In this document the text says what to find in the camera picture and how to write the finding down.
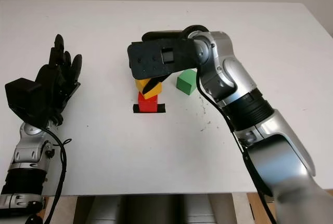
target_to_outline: wire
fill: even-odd
[[[62,145],[66,145],[66,144],[68,144],[68,143],[70,143],[72,141],[72,139],[71,138],[68,138],[68,139],[66,139],[63,143],[62,143]],[[62,152],[60,152],[60,160],[61,160],[61,162],[63,162],[63,156],[62,156]]]
[[[223,116],[223,118],[224,118],[224,120],[225,120],[225,122],[227,123],[227,125],[228,125],[228,127],[229,127],[229,130],[230,130],[230,132],[231,132],[231,134],[233,135],[233,137],[234,137],[234,139],[235,139],[235,142],[237,143],[237,146],[238,146],[238,148],[239,148],[239,150],[240,150],[240,152],[243,154],[244,153],[244,150],[242,149],[242,147],[241,147],[241,145],[239,144],[239,142],[238,142],[238,140],[237,140],[237,137],[236,137],[236,135],[235,135],[235,133],[234,133],[234,127],[232,126],[232,124],[231,124],[231,122],[230,122],[230,120],[228,119],[228,117],[224,114],[224,112],[221,110],[221,108],[212,100],[212,99],[210,99],[204,92],[203,92],[203,90],[201,89],[201,86],[200,86],[200,67],[198,67],[197,68],[197,76],[196,76],[196,84],[197,84],[197,88],[198,88],[198,91],[199,91],[199,93],[208,101],[208,102],[210,102],[220,113],[221,113],[221,115]],[[273,214],[272,214],[272,212],[271,212],[271,210],[269,209],[269,207],[268,207],[268,205],[267,205],[267,203],[266,203],[266,200],[265,200],[265,197],[264,197],[264,194],[263,194],[263,192],[261,191],[261,190],[259,190],[259,188],[256,186],[256,185],[254,185],[255,186],[255,188],[256,188],[256,190],[257,190],[257,192],[258,192],[258,195],[259,195],[259,198],[260,198],[260,201],[261,201],[261,203],[262,203],[262,205],[263,205],[263,207],[264,207],[264,209],[265,209],[265,211],[266,211],[266,213],[267,213],[267,215],[268,215],[268,217],[269,217],[269,219],[270,219],[270,221],[271,221],[271,223],[272,224],[276,224],[276,220],[274,219],[274,216],[273,216]]]
[[[65,180],[65,175],[66,175],[66,168],[67,168],[67,156],[66,156],[66,150],[64,148],[64,145],[66,143],[69,143],[71,141],[69,141],[69,139],[65,140],[63,143],[60,141],[60,139],[56,136],[56,134],[54,134],[51,130],[49,130],[48,128],[40,128],[42,131],[48,133],[50,136],[52,136],[54,138],[54,140],[57,142],[56,146],[60,147],[60,160],[61,160],[61,174],[60,174],[60,178],[59,178],[59,182],[58,182],[58,187],[54,196],[54,200],[50,209],[50,212],[44,222],[44,224],[49,224],[51,222],[52,219],[52,215],[54,213],[54,210],[56,208],[56,205],[59,201],[60,195],[61,195],[61,191],[62,191],[62,185],[63,185],[63,181]]]
[[[243,149],[241,148],[238,140],[237,140],[237,137],[234,133],[234,127],[232,126],[230,120],[228,119],[228,117],[226,116],[226,114],[224,114],[224,112],[221,110],[221,108],[212,100],[210,99],[204,92],[203,90],[201,89],[201,86],[200,86],[200,73],[201,73],[201,70],[200,70],[200,67],[197,68],[197,76],[196,76],[196,84],[197,84],[197,88],[198,88],[198,91],[199,93],[205,98],[205,100],[207,100],[208,102],[210,102],[219,112],[220,114],[222,115],[222,117],[224,118],[225,122],[227,123],[228,127],[229,127],[229,130],[231,132],[231,134],[233,135],[234,139],[235,139],[235,142],[237,143],[237,146],[240,150],[240,152],[243,154]]]
[[[267,215],[268,215],[268,217],[269,217],[271,223],[272,223],[272,224],[276,224],[276,220],[275,220],[275,218],[274,218],[274,216],[273,216],[273,214],[272,214],[270,208],[268,207],[268,205],[267,205],[267,203],[266,203],[266,200],[265,200],[265,197],[264,197],[264,193],[261,192],[260,190],[258,190],[257,187],[256,187],[256,189],[257,189],[257,192],[258,192],[258,195],[259,195],[260,201],[261,201],[262,205],[264,206],[264,209],[265,209],[265,211],[266,211],[266,213],[267,213]]]
[[[63,143],[62,143],[62,145],[66,145],[66,144],[68,144],[68,143],[70,143],[72,141],[72,138],[68,138],[68,139],[66,139]]]

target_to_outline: stacked blocks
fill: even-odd
[[[145,99],[142,93],[139,92],[137,102],[140,112],[157,112],[157,95]]]
[[[197,88],[196,76],[197,73],[191,69],[183,71],[177,78],[176,87],[190,95]]]
[[[138,105],[140,112],[157,112],[158,111],[158,94],[162,92],[162,83],[159,82],[149,92],[142,94],[143,89],[149,82],[150,78],[145,80],[135,80],[136,87],[139,91],[138,94]]]
[[[142,93],[144,87],[148,84],[150,78],[147,78],[145,80],[135,80],[136,88],[138,91]],[[151,89],[149,92],[143,94],[144,99],[151,98],[155,95],[158,95],[162,92],[162,83],[159,82],[153,89]]]

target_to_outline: table surface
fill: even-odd
[[[35,79],[57,33],[81,53],[81,87],[63,112],[64,195],[254,191],[218,112],[163,82],[165,114],[133,114],[137,90],[127,46],[153,30],[192,24],[224,31],[236,57],[311,154],[321,187],[333,188],[333,39],[302,4],[109,1],[0,1],[0,84]],[[0,90],[0,183],[21,120]],[[54,194],[56,156],[44,194]]]

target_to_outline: robotic arm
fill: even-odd
[[[332,223],[333,197],[313,177],[315,167],[305,147],[282,117],[263,99],[223,32],[193,25],[181,32],[149,32],[128,47],[136,79],[166,78],[197,68],[209,100],[225,118],[271,222],[263,195],[272,196],[278,223]]]
[[[6,183],[0,195],[1,223],[42,223],[36,215],[43,207],[43,183],[53,146],[60,146],[62,172],[49,223],[61,193],[66,173],[66,152],[54,134],[62,124],[61,116],[68,100],[80,86],[82,56],[71,62],[64,52],[63,39],[57,35],[51,48],[49,63],[42,66],[35,81],[19,78],[5,85],[9,107],[24,121],[20,127],[20,141],[10,163]]]

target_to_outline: green cube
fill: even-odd
[[[196,88],[197,73],[191,69],[183,71],[177,78],[177,88],[190,95]]]

